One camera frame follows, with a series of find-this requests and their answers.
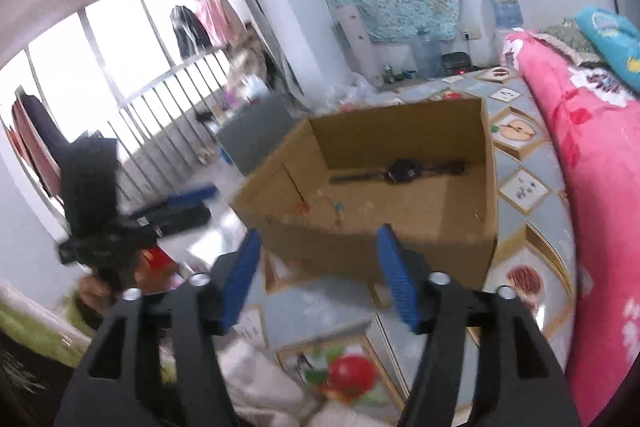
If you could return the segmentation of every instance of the watch face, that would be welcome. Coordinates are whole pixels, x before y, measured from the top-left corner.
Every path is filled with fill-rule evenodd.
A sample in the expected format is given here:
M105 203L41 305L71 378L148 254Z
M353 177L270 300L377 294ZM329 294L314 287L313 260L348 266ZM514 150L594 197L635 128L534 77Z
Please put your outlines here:
M408 183L422 174L422 165L418 160L396 160L386 172L386 179L391 183Z

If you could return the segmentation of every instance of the metal screw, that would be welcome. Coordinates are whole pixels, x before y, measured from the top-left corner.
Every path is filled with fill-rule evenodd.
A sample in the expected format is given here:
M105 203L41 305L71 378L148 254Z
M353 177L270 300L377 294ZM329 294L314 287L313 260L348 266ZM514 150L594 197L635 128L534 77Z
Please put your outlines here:
M196 273L189 278L189 284L191 286L206 286L209 284L211 277L209 277L208 273Z
M518 294L511 286L500 286L498 288L497 294L503 299L507 299L508 301L518 296Z
M446 286L451 282L451 277L443 272L431 272L429 280L438 286Z
M137 301L142 297L142 290L140 288L129 288L122 292L122 298L126 301Z

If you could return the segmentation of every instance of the electrical outlet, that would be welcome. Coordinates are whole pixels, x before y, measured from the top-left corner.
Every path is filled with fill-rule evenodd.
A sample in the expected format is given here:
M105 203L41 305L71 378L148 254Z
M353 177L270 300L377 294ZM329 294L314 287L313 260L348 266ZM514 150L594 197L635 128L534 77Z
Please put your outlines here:
M465 39L465 41L477 41L482 38L482 33L478 26L472 26L471 28L462 30L462 38Z

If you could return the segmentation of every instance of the hand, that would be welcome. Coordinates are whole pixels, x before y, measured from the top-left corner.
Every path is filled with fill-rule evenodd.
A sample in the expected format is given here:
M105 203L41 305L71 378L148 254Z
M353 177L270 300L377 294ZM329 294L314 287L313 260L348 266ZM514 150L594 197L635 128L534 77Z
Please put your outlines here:
M167 264L159 270L152 271L148 260L140 255L134 280L142 293L159 293L169 289L173 275L177 272L178 265ZM97 273L82 277L79 283L78 296L84 304L95 312L105 317L120 293L114 293L113 289Z

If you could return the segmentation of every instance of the black jacket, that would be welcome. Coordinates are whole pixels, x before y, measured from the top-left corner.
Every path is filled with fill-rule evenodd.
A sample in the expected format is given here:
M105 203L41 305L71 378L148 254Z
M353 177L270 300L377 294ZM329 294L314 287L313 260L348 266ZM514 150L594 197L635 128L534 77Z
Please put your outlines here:
M60 132L49 111L42 105L40 100L32 94L23 94L20 97L20 101L44 145L49 149L51 157L60 165L69 147L68 140Z
M175 38L178 41L180 57L186 60L200 51L211 47L207 30L196 15L184 6L171 10L171 22L174 25Z

